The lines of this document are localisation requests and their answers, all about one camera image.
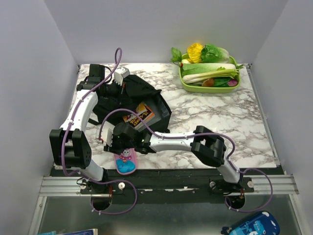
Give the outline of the blue shark pencil case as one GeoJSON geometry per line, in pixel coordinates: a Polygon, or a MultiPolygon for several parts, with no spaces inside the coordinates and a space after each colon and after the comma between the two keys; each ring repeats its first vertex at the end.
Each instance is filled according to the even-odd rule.
{"type": "Polygon", "coordinates": [[[260,211],[233,225],[222,227],[222,235],[278,235],[280,226],[268,211],[260,211]]]}

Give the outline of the green lettuce leaf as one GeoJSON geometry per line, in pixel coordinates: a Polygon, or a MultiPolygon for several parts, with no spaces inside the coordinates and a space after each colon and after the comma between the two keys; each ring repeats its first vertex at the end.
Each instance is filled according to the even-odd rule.
{"type": "Polygon", "coordinates": [[[213,44],[206,44],[201,50],[201,61],[203,63],[228,63],[229,52],[213,44]]]}

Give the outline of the Roald Dahl Charlie book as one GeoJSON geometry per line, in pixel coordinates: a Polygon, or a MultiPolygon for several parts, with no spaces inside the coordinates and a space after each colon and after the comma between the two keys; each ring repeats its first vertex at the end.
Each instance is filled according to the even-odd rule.
{"type": "MultiPolygon", "coordinates": [[[[154,112],[145,102],[141,102],[137,106],[135,113],[138,114],[145,123],[148,123],[155,117],[154,112]]],[[[136,130],[139,130],[142,126],[144,126],[143,123],[138,119],[138,117],[133,114],[124,116],[123,120],[124,122],[129,123],[136,130]]]]}

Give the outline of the pink cartoon pencil case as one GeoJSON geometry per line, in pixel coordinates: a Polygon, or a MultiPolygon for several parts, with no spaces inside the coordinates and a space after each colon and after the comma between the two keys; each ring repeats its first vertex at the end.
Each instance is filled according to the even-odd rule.
{"type": "Polygon", "coordinates": [[[137,157],[133,148],[125,149],[120,155],[114,154],[115,167],[119,174],[129,175],[137,169],[137,157]]]}

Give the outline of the black student backpack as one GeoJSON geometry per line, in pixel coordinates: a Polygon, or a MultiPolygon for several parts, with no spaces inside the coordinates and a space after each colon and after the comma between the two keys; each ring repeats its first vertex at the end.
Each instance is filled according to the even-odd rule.
{"type": "Polygon", "coordinates": [[[155,89],[148,82],[134,74],[124,78],[123,82],[125,83],[125,88],[120,98],[100,97],[99,88],[97,88],[98,103],[94,107],[93,113],[98,120],[95,121],[90,118],[89,123],[100,125],[111,111],[128,109],[134,112],[141,102],[145,102],[154,112],[154,118],[156,119],[149,121],[147,123],[148,126],[153,131],[169,133],[168,125],[172,111],[161,95],[161,90],[155,89]]]}

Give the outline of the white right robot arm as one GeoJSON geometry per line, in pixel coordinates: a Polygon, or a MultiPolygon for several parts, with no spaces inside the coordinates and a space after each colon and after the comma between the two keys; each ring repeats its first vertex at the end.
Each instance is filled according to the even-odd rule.
{"type": "Polygon", "coordinates": [[[235,150],[234,141],[227,135],[212,132],[201,125],[192,132],[177,134],[154,132],[150,127],[139,132],[130,124],[122,122],[108,132],[104,151],[120,155],[126,149],[134,149],[141,154],[191,152],[204,165],[219,171],[229,191],[235,192],[243,186],[240,170],[229,160],[235,150]]]}

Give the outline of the yellow fabric flower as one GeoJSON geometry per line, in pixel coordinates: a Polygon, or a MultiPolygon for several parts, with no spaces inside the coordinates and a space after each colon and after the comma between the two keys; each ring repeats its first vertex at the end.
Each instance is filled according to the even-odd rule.
{"type": "Polygon", "coordinates": [[[192,44],[188,49],[187,49],[187,54],[189,56],[189,62],[190,63],[201,63],[201,51],[203,49],[203,45],[199,43],[194,43],[192,44]]]}

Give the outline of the purple vegetable toy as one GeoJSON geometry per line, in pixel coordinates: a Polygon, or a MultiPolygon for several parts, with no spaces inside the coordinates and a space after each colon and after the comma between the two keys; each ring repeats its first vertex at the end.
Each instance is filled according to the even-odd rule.
{"type": "Polygon", "coordinates": [[[228,81],[227,84],[228,84],[228,86],[230,86],[230,87],[235,87],[235,86],[238,85],[238,80],[236,80],[236,79],[231,79],[231,80],[228,81]]]}

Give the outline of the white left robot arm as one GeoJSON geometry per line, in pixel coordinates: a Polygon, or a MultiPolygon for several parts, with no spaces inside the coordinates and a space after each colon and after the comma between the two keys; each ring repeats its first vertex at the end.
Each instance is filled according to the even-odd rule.
{"type": "Polygon", "coordinates": [[[109,186],[105,179],[105,170],[92,159],[89,142],[85,130],[95,105],[98,103],[96,90],[105,85],[100,77],[92,77],[86,89],[77,92],[74,106],[65,122],[59,129],[49,134],[52,154],[56,165],[63,168],[64,174],[70,176],[67,169],[79,172],[92,180],[91,187],[97,193],[104,193],[109,186]]]}

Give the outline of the green plastic vegetable tray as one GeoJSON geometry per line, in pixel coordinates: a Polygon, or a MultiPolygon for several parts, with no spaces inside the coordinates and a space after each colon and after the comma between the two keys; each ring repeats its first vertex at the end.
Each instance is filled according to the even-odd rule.
{"type": "Polygon", "coordinates": [[[188,54],[182,56],[182,62],[179,69],[180,81],[183,88],[188,92],[194,93],[211,93],[211,94],[222,94],[229,93],[239,87],[240,84],[240,73],[234,77],[216,77],[214,78],[215,83],[213,87],[202,87],[203,81],[186,84],[182,78],[185,75],[205,73],[217,70],[240,70],[243,65],[238,66],[236,60],[230,56],[228,63],[193,63],[190,64],[187,61],[188,54]],[[235,87],[228,86],[228,81],[231,79],[238,80],[238,85],[235,87]]]}

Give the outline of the aluminium mounting rail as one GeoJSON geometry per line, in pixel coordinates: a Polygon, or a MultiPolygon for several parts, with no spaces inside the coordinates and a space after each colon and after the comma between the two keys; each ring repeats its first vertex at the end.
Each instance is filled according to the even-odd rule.
{"type": "MultiPolygon", "coordinates": [[[[124,192],[130,188],[136,189],[139,193],[145,192],[196,192],[201,189],[210,189],[209,183],[189,184],[189,185],[167,185],[167,186],[149,186],[147,184],[140,184],[142,180],[133,180],[131,186],[128,183],[111,183],[113,192],[124,192]]],[[[273,194],[299,194],[299,190],[295,183],[293,176],[291,175],[270,175],[269,179],[265,176],[252,175],[244,177],[243,188],[246,195],[269,195],[270,190],[273,190],[273,194]]],[[[92,186],[83,186],[78,182],[77,177],[45,177],[42,180],[42,184],[39,191],[40,196],[108,196],[109,190],[104,186],[96,184],[92,186]]]]}

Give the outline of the green leafy sprig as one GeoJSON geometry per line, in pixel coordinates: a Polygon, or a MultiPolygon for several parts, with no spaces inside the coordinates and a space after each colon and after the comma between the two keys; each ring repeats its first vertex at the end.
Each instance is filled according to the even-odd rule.
{"type": "Polygon", "coordinates": [[[171,48],[171,62],[174,63],[177,66],[181,65],[181,61],[182,61],[182,53],[178,48],[172,47],[171,48]]]}

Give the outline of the white-stemmed cabbage stalk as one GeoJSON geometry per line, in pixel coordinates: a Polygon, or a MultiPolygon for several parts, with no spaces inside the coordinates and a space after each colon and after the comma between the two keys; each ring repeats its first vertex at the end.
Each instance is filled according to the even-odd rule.
{"type": "Polygon", "coordinates": [[[183,76],[182,80],[186,84],[196,83],[200,81],[207,80],[209,78],[216,78],[216,77],[234,77],[239,74],[239,71],[234,70],[216,70],[211,72],[205,73],[197,73],[197,74],[189,74],[183,76]]]}

